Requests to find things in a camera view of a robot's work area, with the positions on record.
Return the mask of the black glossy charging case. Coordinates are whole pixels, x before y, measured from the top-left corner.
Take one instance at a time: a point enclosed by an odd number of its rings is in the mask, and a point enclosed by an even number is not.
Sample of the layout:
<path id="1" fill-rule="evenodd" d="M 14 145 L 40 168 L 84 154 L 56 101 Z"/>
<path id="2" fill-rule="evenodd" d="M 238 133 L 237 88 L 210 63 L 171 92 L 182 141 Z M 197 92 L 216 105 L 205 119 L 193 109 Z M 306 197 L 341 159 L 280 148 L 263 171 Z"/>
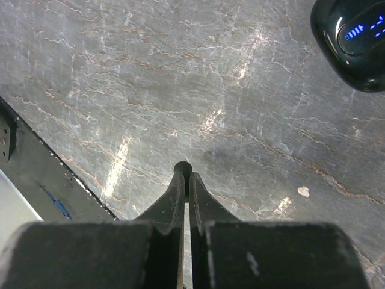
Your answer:
<path id="1" fill-rule="evenodd" d="M 345 83 L 361 92 L 384 91 L 384 1 L 316 1 L 310 26 Z"/>

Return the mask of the black round earbud front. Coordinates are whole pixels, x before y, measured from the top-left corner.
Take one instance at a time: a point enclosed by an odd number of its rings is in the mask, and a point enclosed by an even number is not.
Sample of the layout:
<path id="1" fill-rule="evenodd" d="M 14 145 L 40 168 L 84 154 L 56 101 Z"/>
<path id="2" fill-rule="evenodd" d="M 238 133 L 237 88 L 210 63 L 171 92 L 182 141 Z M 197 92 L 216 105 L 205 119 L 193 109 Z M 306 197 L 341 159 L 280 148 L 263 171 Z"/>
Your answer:
<path id="1" fill-rule="evenodd" d="M 175 164 L 173 171 L 176 172 L 182 172 L 183 174 L 190 174 L 193 170 L 192 165 L 187 161 L 180 161 Z"/>

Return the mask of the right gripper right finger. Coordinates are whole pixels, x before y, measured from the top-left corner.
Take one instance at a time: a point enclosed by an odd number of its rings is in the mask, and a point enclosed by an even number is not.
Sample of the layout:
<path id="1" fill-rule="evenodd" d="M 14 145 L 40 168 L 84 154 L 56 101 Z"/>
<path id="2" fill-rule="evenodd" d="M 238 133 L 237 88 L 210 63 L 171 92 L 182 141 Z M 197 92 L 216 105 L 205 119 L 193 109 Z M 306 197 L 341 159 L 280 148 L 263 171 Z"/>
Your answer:
<path id="1" fill-rule="evenodd" d="M 367 288 L 349 237 L 328 222 L 243 222 L 189 179 L 194 288 Z"/>

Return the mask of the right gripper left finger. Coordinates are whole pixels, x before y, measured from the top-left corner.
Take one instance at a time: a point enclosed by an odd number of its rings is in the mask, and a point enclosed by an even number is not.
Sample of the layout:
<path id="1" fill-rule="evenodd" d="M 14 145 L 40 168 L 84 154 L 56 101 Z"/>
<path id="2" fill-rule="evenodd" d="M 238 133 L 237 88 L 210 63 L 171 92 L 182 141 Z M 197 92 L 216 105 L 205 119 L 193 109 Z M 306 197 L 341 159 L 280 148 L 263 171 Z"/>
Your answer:
<path id="1" fill-rule="evenodd" d="M 1 254 L 2 288 L 182 288 L 185 177 L 139 217 L 32 222 Z"/>

